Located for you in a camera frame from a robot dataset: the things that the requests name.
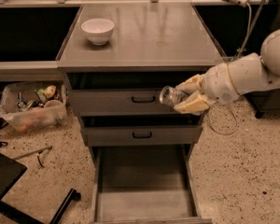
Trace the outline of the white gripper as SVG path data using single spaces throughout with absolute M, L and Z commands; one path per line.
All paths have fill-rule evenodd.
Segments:
M 190 94 L 186 100 L 174 106 L 174 110 L 181 114 L 200 115 L 215 102 L 227 104 L 240 97 L 225 63 L 211 67 L 204 75 L 190 77 L 175 88 Z

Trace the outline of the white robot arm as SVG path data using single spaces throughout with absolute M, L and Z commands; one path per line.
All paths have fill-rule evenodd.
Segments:
M 215 103 L 227 104 L 252 91 L 280 89 L 280 29 L 262 43 L 260 55 L 251 53 L 211 67 L 176 86 L 189 97 L 174 106 L 181 114 L 196 114 Z

